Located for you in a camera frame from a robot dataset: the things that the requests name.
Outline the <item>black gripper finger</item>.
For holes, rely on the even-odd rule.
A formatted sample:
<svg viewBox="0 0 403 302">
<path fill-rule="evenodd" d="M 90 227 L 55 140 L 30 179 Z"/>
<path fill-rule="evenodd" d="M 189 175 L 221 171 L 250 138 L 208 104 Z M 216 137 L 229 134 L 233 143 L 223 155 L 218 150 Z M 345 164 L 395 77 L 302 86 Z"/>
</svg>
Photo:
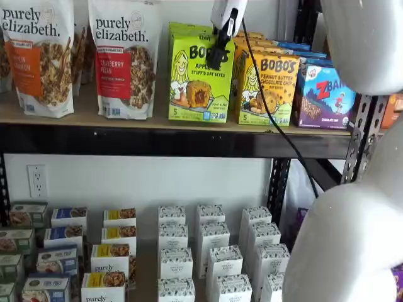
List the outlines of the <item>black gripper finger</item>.
<svg viewBox="0 0 403 302">
<path fill-rule="evenodd" d="M 227 62 L 229 59 L 230 51 L 226 47 L 232 37 L 232 30 L 228 27 L 223 27 L 221 30 L 214 27 L 213 35 L 215 42 L 208 54 L 208 67 L 219 70 L 221 63 Z"/>
</svg>

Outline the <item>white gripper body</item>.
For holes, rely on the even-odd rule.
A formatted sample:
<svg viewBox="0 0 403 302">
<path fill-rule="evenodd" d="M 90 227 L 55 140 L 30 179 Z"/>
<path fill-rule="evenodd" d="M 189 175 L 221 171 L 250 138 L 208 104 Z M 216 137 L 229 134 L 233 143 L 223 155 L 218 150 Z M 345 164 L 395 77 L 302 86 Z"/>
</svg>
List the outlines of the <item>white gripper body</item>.
<svg viewBox="0 0 403 302">
<path fill-rule="evenodd" d="M 237 35 L 246 11 L 247 0 L 214 1 L 210 21 L 213 28 Z"/>
</svg>

